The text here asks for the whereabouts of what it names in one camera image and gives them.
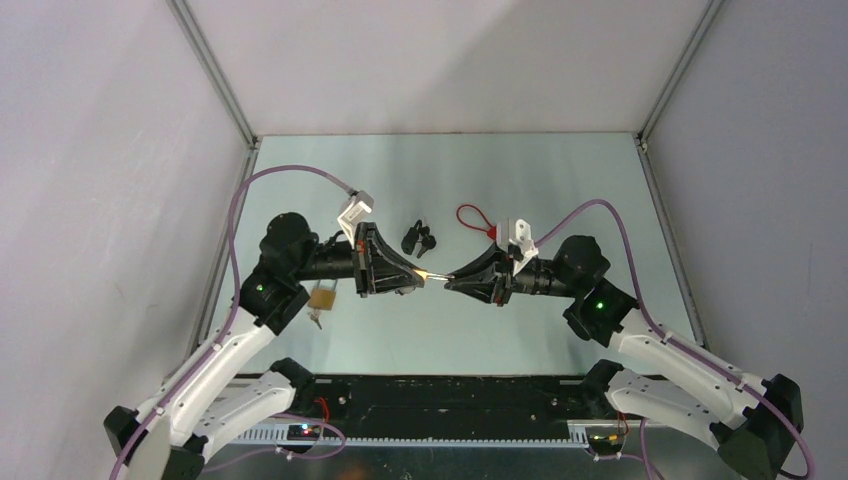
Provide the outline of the black-headed keys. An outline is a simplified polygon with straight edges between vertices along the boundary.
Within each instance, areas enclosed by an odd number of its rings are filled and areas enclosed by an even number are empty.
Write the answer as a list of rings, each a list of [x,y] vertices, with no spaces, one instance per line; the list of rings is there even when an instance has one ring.
[[[419,250],[415,257],[420,259],[425,253],[433,250],[437,245],[435,236],[431,233],[429,226],[422,226],[418,229],[419,234]]]

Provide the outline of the aluminium frame post right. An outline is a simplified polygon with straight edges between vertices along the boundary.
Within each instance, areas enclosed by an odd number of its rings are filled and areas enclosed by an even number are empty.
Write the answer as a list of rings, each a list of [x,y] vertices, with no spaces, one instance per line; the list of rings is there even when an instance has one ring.
[[[683,49],[675,60],[671,72],[637,132],[636,138],[640,145],[650,142],[650,137],[726,4],[727,1],[725,0],[709,0],[706,3],[695,26],[688,35]]]

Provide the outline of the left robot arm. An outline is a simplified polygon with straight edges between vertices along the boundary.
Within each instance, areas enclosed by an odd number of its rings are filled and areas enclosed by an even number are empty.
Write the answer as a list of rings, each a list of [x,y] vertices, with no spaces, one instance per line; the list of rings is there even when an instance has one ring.
[[[277,414],[326,414],[315,377],[292,358],[271,364],[238,396],[218,395],[254,356],[275,340],[310,300],[304,281],[351,278],[361,297],[422,288],[426,273],[390,246],[372,222],[352,239],[319,240],[298,213],[274,217],[260,255],[236,290],[224,323],[194,351],[160,390],[138,407],[115,407],[104,428],[116,453],[111,473],[149,467],[161,479],[196,479],[231,440]]]

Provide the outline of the large brass padlock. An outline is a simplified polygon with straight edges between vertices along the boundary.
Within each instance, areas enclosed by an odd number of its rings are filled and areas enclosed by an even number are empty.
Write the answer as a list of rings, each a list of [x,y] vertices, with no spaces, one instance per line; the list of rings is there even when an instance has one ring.
[[[318,280],[311,290],[308,307],[317,311],[333,309],[337,296],[338,280]]]

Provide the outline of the aluminium frame post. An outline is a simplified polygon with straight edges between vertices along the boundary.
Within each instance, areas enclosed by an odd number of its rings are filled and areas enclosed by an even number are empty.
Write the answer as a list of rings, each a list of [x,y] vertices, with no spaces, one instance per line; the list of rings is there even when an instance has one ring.
[[[683,49],[675,60],[671,72],[637,132],[636,138],[640,145],[650,142],[650,137],[726,4],[727,1],[725,0],[709,0],[706,3],[695,26],[688,35]]]
[[[186,0],[167,0],[177,24],[183,31],[187,43],[194,52],[201,69],[206,74],[212,89],[232,120],[236,131],[249,149],[254,149],[258,136],[250,125],[237,95],[205,34],[192,6]]]

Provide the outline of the large padlock keys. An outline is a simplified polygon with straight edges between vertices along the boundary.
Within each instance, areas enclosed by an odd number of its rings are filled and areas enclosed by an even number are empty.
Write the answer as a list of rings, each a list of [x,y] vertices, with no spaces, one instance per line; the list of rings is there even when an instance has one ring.
[[[310,320],[318,327],[319,330],[323,329],[323,326],[321,324],[321,315],[321,310],[314,309],[309,312]]]

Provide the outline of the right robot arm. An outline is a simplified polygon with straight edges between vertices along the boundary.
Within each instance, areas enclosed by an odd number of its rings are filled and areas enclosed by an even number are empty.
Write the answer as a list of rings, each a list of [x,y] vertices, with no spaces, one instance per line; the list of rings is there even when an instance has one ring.
[[[803,429],[799,386],[777,374],[747,373],[651,319],[641,302],[606,280],[610,267],[596,240],[572,235],[550,260],[532,258],[520,270],[496,245],[451,273],[445,287],[503,306],[514,294],[566,297],[563,316],[582,340],[654,368],[658,385],[622,364],[600,360],[585,376],[585,411],[614,411],[661,422],[712,449],[745,479],[776,479]]]

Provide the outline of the red cable lock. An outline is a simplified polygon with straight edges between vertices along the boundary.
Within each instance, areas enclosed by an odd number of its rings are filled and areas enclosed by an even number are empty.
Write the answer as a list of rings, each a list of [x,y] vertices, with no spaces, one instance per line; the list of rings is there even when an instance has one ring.
[[[477,205],[470,203],[460,204],[456,208],[455,217],[463,227],[485,234],[492,241],[496,239],[496,225],[489,220]]]

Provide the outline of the aluminium frame post left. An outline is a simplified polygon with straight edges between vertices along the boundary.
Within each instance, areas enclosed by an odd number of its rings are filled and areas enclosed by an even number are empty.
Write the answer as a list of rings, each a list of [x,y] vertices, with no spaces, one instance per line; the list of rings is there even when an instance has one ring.
[[[206,74],[212,89],[232,120],[236,131],[249,149],[254,149],[258,136],[250,125],[237,95],[205,34],[192,6],[186,0],[167,0],[177,24],[183,31],[187,43],[194,52],[201,69]]]

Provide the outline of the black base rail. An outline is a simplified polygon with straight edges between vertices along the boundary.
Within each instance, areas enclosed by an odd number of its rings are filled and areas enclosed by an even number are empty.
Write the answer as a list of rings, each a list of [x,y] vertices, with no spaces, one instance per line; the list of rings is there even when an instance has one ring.
[[[565,441],[579,421],[619,415],[580,376],[317,374],[289,413],[326,420],[347,439]]]

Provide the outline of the black Kaijing padlock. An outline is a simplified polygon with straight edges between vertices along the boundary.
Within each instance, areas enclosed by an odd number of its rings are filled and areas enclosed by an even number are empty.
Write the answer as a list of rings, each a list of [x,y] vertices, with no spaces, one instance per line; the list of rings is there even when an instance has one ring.
[[[422,220],[417,220],[404,234],[401,240],[401,250],[406,255],[412,255],[416,245],[421,238],[421,229],[424,227]]]

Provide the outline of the small brass padlock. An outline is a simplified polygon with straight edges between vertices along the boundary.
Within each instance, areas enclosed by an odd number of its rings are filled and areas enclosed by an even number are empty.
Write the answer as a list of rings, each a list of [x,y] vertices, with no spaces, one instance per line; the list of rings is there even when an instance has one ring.
[[[434,280],[434,281],[443,281],[448,282],[454,279],[454,276],[451,274],[445,273],[437,273],[433,271],[428,271],[424,269],[415,269],[414,272],[420,276],[424,281]]]

